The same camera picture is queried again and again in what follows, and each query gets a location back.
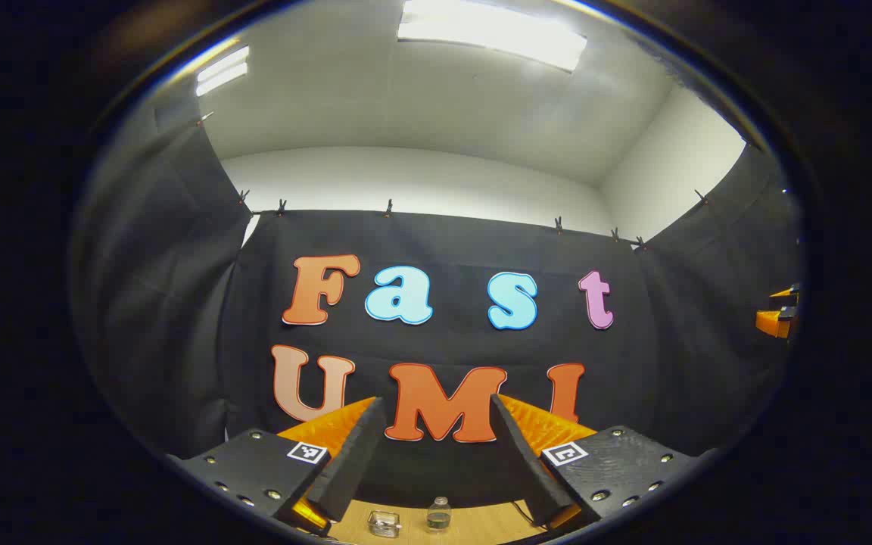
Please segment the small ceiling light panel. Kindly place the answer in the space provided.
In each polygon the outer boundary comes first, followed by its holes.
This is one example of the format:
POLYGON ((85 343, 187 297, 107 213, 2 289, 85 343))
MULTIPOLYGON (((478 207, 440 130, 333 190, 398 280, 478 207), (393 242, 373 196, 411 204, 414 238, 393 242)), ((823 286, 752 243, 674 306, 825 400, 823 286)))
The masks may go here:
POLYGON ((195 96, 200 98, 225 84, 246 76, 249 72, 250 46, 229 53, 224 58, 201 70, 196 76, 195 96))

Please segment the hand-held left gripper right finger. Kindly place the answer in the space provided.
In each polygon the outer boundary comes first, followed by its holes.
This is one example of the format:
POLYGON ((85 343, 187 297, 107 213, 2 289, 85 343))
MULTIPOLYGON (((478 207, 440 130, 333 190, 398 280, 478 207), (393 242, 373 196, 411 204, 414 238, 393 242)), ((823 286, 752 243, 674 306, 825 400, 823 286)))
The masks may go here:
POLYGON ((596 431, 505 394, 489 423, 509 485, 534 525, 603 530, 637 517, 699 476, 717 452, 685 454, 626 425, 596 431))

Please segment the row of black cloth clips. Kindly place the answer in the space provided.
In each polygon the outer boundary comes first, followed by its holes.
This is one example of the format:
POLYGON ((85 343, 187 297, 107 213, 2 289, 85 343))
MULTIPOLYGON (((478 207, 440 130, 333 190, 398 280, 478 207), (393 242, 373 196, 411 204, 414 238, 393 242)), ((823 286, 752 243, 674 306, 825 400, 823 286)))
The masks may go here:
POLYGON ((253 210, 425 213, 627 238, 653 237, 712 190, 731 159, 681 135, 643 135, 596 183, 485 152, 494 131, 432 133, 371 113, 223 111, 204 118, 209 142, 253 210))

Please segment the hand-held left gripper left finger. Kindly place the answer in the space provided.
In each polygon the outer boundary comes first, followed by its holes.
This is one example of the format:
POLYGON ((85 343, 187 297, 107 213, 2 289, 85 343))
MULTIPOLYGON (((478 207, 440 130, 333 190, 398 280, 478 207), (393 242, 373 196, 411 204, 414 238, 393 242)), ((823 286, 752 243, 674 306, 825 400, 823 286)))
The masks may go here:
POLYGON ((378 445, 383 400, 370 397, 281 432, 249 428, 167 462, 208 496, 276 531, 329 534, 342 521, 378 445))

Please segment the large ceiling light panel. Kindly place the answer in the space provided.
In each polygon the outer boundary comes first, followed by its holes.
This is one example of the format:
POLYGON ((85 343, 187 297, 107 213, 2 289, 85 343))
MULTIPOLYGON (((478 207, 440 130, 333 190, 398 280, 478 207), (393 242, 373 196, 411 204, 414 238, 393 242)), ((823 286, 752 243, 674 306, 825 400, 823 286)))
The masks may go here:
POLYGON ((477 46, 567 73, 577 69, 587 45, 584 35, 557 20, 473 0, 405 0, 397 40, 477 46))

